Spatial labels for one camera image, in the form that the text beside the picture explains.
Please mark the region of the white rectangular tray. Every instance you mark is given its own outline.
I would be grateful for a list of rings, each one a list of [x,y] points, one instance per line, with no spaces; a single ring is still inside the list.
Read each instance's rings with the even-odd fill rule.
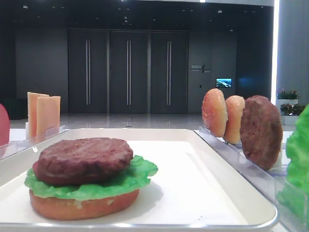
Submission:
[[[126,140],[134,154],[158,166],[126,210],[90,220],[48,220],[36,214],[24,185],[46,147],[63,139]],[[269,232],[276,206],[196,132],[184,129],[74,129],[0,162],[3,232]]]

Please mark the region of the sesame bun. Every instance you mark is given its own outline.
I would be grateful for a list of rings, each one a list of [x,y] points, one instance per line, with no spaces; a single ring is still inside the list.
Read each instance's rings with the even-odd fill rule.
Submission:
[[[202,102],[202,119],[212,135],[223,137],[228,120],[224,94],[217,88],[210,89]]]
[[[245,100],[243,97],[233,95],[225,100],[228,114],[228,121],[223,139],[230,143],[236,144],[240,141],[240,122],[245,107]]]

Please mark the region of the sesame bun far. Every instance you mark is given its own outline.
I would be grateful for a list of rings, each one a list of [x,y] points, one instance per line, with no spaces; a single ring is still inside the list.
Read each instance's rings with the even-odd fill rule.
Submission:
[[[212,135],[223,137],[228,120],[224,94],[217,88],[210,89],[202,102],[202,119]]]

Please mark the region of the standing green lettuce leaf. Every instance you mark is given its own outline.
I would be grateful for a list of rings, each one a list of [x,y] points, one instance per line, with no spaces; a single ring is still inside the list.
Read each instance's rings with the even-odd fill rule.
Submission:
[[[303,222],[309,221],[309,107],[296,121],[296,129],[286,141],[287,182],[277,195],[278,201],[288,207]]]

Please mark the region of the standing brown meat patty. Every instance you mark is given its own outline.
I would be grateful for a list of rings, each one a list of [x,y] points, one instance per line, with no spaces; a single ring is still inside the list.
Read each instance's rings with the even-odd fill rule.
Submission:
[[[240,140],[247,159],[267,171],[276,163],[283,138],[281,114],[267,97],[245,100],[240,123]]]

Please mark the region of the bottom bun slice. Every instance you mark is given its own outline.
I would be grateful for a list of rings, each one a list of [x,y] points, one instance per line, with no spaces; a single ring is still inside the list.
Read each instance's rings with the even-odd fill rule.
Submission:
[[[55,220],[81,220],[107,216],[129,208],[137,199],[139,190],[97,200],[78,201],[56,197],[41,198],[29,191],[32,208],[39,215]]]

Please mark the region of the orange cheese slice front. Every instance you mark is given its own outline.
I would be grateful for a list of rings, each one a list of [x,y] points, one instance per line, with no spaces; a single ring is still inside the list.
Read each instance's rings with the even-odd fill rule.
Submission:
[[[59,128],[60,96],[38,97],[36,135],[43,135],[47,130]]]

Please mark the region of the potted flower planter upper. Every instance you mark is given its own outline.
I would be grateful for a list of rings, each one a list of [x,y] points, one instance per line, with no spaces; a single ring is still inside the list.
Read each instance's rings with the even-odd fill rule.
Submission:
[[[283,104],[298,104],[299,94],[296,90],[285,91],[284,89],[277,92],[276,106],[281,107]]]

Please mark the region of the clear acrylic rail right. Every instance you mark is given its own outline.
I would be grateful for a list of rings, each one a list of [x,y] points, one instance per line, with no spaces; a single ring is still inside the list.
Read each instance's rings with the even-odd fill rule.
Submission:
[[[238,173],[247,179],[266,198],[273,202],[280,213],[280,223],[290,232],[309,230],[309,196],[287,180],[287,166],[280,164],[264,171],[246,159],[239,150],[214,137],[204,126],[198,134]]]

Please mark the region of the clear acrylic rail left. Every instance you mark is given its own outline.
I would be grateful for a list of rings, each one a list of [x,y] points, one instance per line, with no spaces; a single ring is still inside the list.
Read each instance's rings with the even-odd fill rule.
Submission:
[[[23,141],[11,141],[6,145],[0,147],[0,159],[3,160],[11,155],[16,154],[19,151],[35,146],[36,144],[43,142],[49,138],[52,138],[62,132],[67,131],[65,126],[61,126],[59,129],[47,130],[45,135],[39,135]]]

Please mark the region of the potted flower planter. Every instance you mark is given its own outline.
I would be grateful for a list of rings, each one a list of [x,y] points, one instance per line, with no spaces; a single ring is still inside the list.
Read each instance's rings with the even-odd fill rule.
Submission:
[[[305,105],[300,104],[282,104],[281,105],[281,122],[283,125],[294,125],[299,115],[305,109]]]
[[[284,89],[277,92],[276,106],[281,107],[283,104],[298,104],[299,94],[296,90],[285,91]]]

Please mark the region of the brown meat patty on burger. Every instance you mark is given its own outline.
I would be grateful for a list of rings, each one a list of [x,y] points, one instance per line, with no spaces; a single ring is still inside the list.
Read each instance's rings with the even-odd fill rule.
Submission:
[[[36,178],[54,186],[76,186],[108,180],[130,165],[133,150],[125,140],[61,140],[44,149],[32,168]]]

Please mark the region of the orange cheese slice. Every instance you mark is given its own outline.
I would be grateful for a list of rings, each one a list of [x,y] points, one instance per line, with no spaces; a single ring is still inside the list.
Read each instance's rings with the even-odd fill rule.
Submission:
[[[36,135],[43,135],[47,130],[59,128],[60,96],[38,97]]]
[[[49,97],[48,94],[27,92],[28,97],[28,135],[29,138],[36,136],[37,131],[37,99]]]

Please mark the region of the clear acrylic rail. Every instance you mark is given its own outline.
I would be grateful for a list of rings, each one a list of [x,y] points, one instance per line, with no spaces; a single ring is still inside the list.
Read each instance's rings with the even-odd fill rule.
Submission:
[[[49,138],[52,138],[62,132],[67,131],[65,126],[61,126],[59,129],[47,130],[45,135],[39,135],[23,141],[11,141],[6,145],[0,147],[0,159],[3,160],[11,155],[16,154],[19,151],[35,146],[36,144],[43,142]]]
[[[280,223],[290,232],[309,230],[309,196],[287,180],[287,166],[280,164],[264,171],[246,159],[239,150],[214,137],[204,126],[198,134],[238,173],[247,179],[266,198],[273,202],[280,213]]]

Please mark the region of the dark triple door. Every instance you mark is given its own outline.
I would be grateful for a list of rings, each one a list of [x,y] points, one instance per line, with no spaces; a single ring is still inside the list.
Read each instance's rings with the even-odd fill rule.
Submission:
[[[68,50],[70,112],[186,113],[187,32],[71,29]]]

